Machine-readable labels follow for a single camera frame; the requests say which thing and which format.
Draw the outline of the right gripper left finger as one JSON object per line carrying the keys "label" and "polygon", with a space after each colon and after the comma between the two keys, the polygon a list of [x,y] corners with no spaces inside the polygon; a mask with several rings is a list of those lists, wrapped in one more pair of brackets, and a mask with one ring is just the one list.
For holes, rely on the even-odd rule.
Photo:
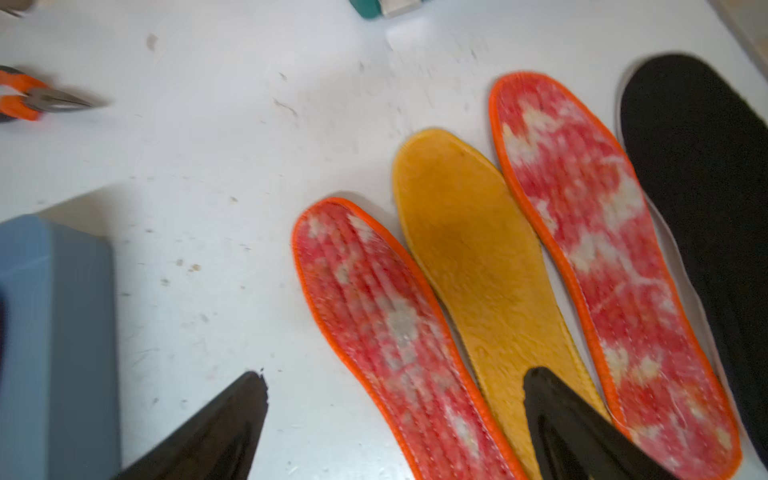
{"label": "right gripper left finger", "polygon": [[118,479],[246,479],[268,411],[264,378],[247,371]]}

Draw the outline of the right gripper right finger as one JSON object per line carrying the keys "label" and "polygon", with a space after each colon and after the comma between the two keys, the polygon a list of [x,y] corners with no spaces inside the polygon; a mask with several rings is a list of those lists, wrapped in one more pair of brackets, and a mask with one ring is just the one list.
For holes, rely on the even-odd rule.
{"label": "right gripper right finger", "polygon": [[523,386],[544,479],[675,479],[548,368],[528,370]]}

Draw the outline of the blue storage box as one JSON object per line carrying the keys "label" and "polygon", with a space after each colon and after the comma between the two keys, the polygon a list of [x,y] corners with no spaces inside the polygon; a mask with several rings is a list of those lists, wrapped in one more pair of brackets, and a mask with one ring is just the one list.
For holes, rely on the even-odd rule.
{"label": "blue storage box", "polygon": [[113,251],[23,215],[1,225],[1,476],[120,469]]}

